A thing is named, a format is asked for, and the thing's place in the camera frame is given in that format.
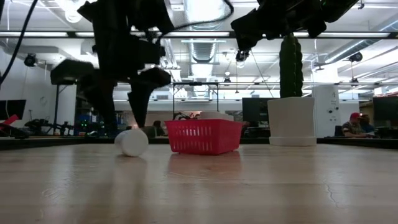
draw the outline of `black cable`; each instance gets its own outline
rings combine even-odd
[[[156,44],[160,45],[160,40],[162,38],[164,38],[170,32],[175,32],[177,30],[184,29],[184,28],[187,28],[187,27],[190,27],[190,26],[197,26],[197,25],[202,25],[202,24],[207,24],[207,23],[212,23],[212,22],[222,22],[222,21],[225,21],[226,19],[230,18],[234,14],[234,7],[232,6],[232,4],[230,3],[229,0],[223,0],[223,2],[229,7],[229,13],[227,15],[225,15],[223,17],[220,17],[218,19],[210,20],[210,21],[191,22],[191,23],[188,23],[188,24],[182,24],[180,26],[177,26],[174,29],[172,29],[172,30],[170,30],[170,31],[168,31],[166,33],[161,34],[157,38]]]
[[[29,20],[30,20],[30,17],[32,15],[32,13],[33,13],[33,10],[36,7],[37,1],[38,0],[33,0],[32,5],[30,6],[30,9],[29,9],[29,11],[28,11],[28,13],[26,15],[26,19],[25,19],[24,25],[22,26],[21,35],[19,36],[18,43],[15,46],[14,53],[12,53],[12,57],[11,57],[10,62],[8,63],[6,71],[4,72],[3,76],[0,77],[0,86],[2,85],[2,83],[4,82],[6,77],[8,76],[8,73],[11,70],[12,64],[14,64],[14,61],[17,58],[17,54],[18,54],[19,48],[21,47],[22,40],[24,39],[24,36],[25,36],[27,25],[29,23]]]

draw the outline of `ceiling duct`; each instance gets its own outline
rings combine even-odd
[[[387,21],[375,27],[372,31],[379,32],[397,32],[398,30],[398,14],[394,15]],[[350,43],[342,46],[338,50],[326,55],[323,62],[320,62],[316,66],[322,66],[326,64],[336,63],[340,60],[348,58],[349,56],[379,42],[380,39],[368,39],[368,40],[354,40]]]
[[[210,21],[222,17],[226,11],[226,5],[223,0],[184,0],[185,16],[188,22]],[[212,22],[191,26],[194,31],[214,31],[220,30],[222,22]],[[210,78],[213,71],[213,62],[215,62],[217,43],[193,42],[189,45],[191,72],[196,78]],[[196,96],[205,96],[203,87],[196,86],[194,91]]]

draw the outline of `person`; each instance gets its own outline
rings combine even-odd
[[[164,130],[161,127],[162,122],[161,121],[154,121],[153,127],[156,129],[156,136],[164,136]]]
[[[361,114],[352,113],[349,117],[349,121],[345,122],[342,125],[344,136],[351,138],[366,138],[367,134],[363,132],[360,121]]]
[[[361,128],[364,133],[374,133],[374,127],[370,124],[370,117],[367,114],[361,116]]]

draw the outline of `cactus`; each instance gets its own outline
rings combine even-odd
[[[301,44],[299,43],[299,40],[297,37],[294,37],[294,41],[296,44],[296,96],[297,97],[302,97],[303,96],[303,81],[304,81],[304,76],[303,76],[303,53],[301,53]]]
[[[286,35],[280,46],[280,97],[296,96],[296,44],[293,34]]]

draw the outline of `ceiling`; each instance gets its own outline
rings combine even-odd
[[[19,31],[22,27],[31,0],[6,0],[4,12],[2,14],[0,30],[15,30]],[[74,0],[76,5],[83,4],[84,1]],[[79,22],[70,22],[65,17],[65,10],[60,8],[60,5],[72,4],[72,0],[54,0],[54,1],[39,1],[35,11],[29,22],[28,30],[74,30],[74,31],[92,31],[91,24],[85,19]],[[235,7],[235,12],[232,18],[222,23],[220,30],[232,30],[231,21],[247,14],[251,11],[256,1],[253,0],[232,0]],[[379,31],[380,27],[385,26],[391,20],[398,20],[398,0],[381,0],[381,1],[364,1],[365,8],[359,10],[358,5],[349,10],[340,20],[335,23],[328,24],[327,31],[330,32],[366,32],[366,31]],[[183,11],[182,0],[170,0],[173,9],[173,23],[175,26],[186,23],[185,12]],[[220,39],[223,43],[218,44],[216,53],[215,66],[213,67],[212,77],[208,81],[218,80],[221,82],[225,72],[230,73],[231,81],[238,82],[261,82],[261,75],[268,82],[279,81],[279,50],[282,40],[262,40],[253,49],[253,54],[246,60],[243,68],[237,68],[234,61],[234,53],[237,50],[237,44],[234,39]],[[302,39],[302,52],[304,59],[303,72],[305,81],[310,82],[313,80],[316,67],[313,66],[322,55],[330,54],[337,50],[349,47],[350,44],[357,40],[349,39]],[[82,51],[81,46],[84,44],[93,44],[93,40],[83,39],[25,39],[23,41],[24,47],[56,47],[58,52],[50,52],[49,54],[38,54],[38,58],[46,60],[48,63],[57,64],[65,57],[73,57],[79,60],[87,60],[96,63],[96,59],[92,55],[86,54]],[[348,81],[352,75],[361,76],[361,74],[378,71],[386,65],[396,63],[398,61],[398,50],[396,40],[381,40],[374,45],[371,45],[361,51],[364,59],[360,63],[353,64],[351,71],[351,64],[349,62],[340,61],[333,65],[338,71],[338,81]],[[182,39],[171,39],[172,49],[176,58],[177,64],[181,68],[181,77],[188,77],[190,73],[190,57],[187,44],[182,43]],[[325,76],[325,82],[334,82],[335,80],[328,80],[328,74]],[[361,82],[377,82],[384,80],[385,82],[396,82],[398,79],[398,67],[388,70],[388,72],[381,72],[377,75],[365,76]],[[353,90],[355,93],[363,93],[372,90],[372,86]]]

